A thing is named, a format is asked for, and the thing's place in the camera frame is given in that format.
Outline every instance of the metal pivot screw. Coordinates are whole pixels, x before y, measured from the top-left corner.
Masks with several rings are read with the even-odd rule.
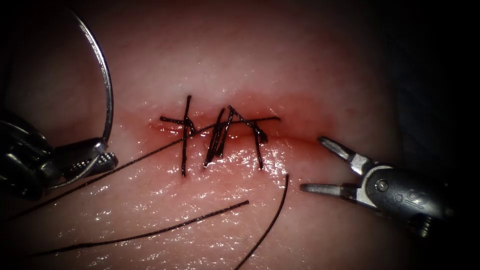
[[[389,188],[389,184],[385,180],[379,180],[375,186],[379,192],[384,192]]]

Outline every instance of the moist tissue surface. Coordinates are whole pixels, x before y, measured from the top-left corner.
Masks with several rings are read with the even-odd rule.
[[[346,201],[303,193],[301,183],[357,183],[316,141],[329,136],[377,160],[399,160],[399,138],[381,51],[365,17],[348,5],[188,2],[98,5],[78,12],[107,59],[115,113],[109,151],[119,165],[215,123],[231,105],[258,122],[232,125],[223,156],[204,168],[212,130],[168,147],[85,188],[2,224],[3,252],[36,269],[233,269],[280,216],[242,269],[403,267],[403,231]],[[8,100],[54,146],[98,137],[105,98],[98,64],[68,15],[65,39],[40,29],[19,50]],[[55,190],[53,198],[74,186]],[[38,202],[2,198],[4,218]],[[146,234],[249,200],[161,234],[19,259],[79,243]]]

